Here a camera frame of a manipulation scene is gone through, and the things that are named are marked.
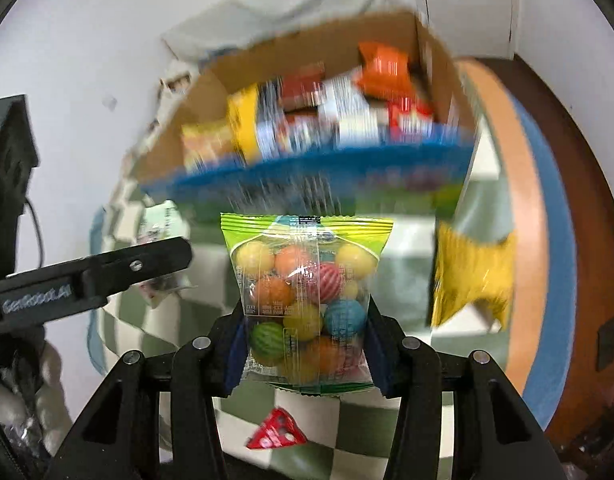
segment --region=cardboard box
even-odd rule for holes
[[[227,97],[246,86],[264,82],[273,77],[290,73],[294,70],[315,62],[323,62],[325,76],[330,78],[361,64],[358,51],[358,43],[361,41],[379,41],[389,44],[408,53],[410,70],[418,78],[423,79],[427,86],[427,93],[433,104],[436,121],[458,127],[461,139],[455,146],[437,147],[438,151],[431,153],[427,147],[416,152],[412,148],[412,156],[425,164],[426,160],[433,164],[449,164],[451,177],[449,182],[443,181],[438,189],[433,189],[427,183],[427,188],[411,191],[411,183],[394,189],[388,202],[401,198],[414,198],[409,201],[411,207],[400,212],[412,213],[436,213],[441,216],[451,216],[457,203],[470,165],[470,159],[474,150],[475,124],[472,110],[467,97],[463,92],[462,85],[452,59],[441,43],[434,38],[429,31],[420,23],[418,18],[407,10],[396,12],[365,14],[356,18],[336,20],[323,23],[322,25],[299,30],[297,32],[273,38],[258,43],[247,50],[238,51],[218,58],[202,72],[193,87],[187,91],[186,99],[180,104],[178,110],[172,116],[168,127],[162,132],[153,149],[142,156],[136,164],[134,176],[138,179],[143,189],[150,193],[155,200],[170,198],[180,206],[182,202],[195,203],[196,210],[207,209],[197,203],[209,200],[207,193],[200,192],[200,188],[207,186],[218,189],[221,183],[225,186],[240,186],[240,177],[256,174],[254,181],[259,178],[264,181],[267,177],[272,178],[279,173],[287,175],[294,170],[305,170],[309,164],[315,163],[314,159],[305,159],[298,165],[295,161],[269,161],[255,165],[254,167],[218,172],[214,176],[206,175],[199,179],[197,176],[184,174],[183,146],[180,139],[181,126],[187,123],[203,123],[215,121],[225,117]],[[376,159],[368,155],[368,160]],[[382,164],[388,164],[387,158]],[[376,208],[385,210],[384,204],[379,202],[385,198],[382,190],[378,193],[360,193],[354,190],[352,198],[354,210],[338,210],[338,214],[349,214],[358,211],[359,208]],[[216,208],[223,210],[233,209],[233,200],[226,205],[215,203],[219,201],[221,193],[211,196],[211,201]],[[350,197],[343,197],[343,202]],[[252,204],[253,208],[260,205],[269,205],[265,200]],[[291,213],[301,214],[305,211],[266,210],[248,212],[274,212],[277,214]]]

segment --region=orange snack package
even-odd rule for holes
[[[374,41],[359,43],[358,48],[365,59],[365,69],[356,85],[365,95],[386,101],[414,97],[407,54]]]

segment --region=white door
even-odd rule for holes
[[[509,57],[513,0],[417,0],[429,23],[455,56]]]

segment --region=screw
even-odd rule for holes
[[[122,362],[126,365],[134,365],[140,360],[140,353],[132,350],[122,356]]]
[[[194,342],[192,343],[192,345],[197,350],[203,350],[205,348],[208,348],[211,343],[212,343],[211,339],[205,336],[201,336],[201,337],[197,337],[196,339],[194,339]]]
[[[416,339],[415,337],[404,337],[402,339],[401,344],[405,347],[405,348],[409,348],[410,350],[415,350],[417,348],[420,348],[420,340]]]
[[[477,350],[476,352],[474,352],[473,357],[474,361],[480,363],[481,365],[485,365],[490,362],[490,355],[484,350]]]

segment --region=gold wrapper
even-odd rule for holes
[[[516,235],[498,244],[479,244],[445,222],[437,232],[438,251],[431,326],[439,326],[468,303],[483,304],[503,330],[514,292]]]

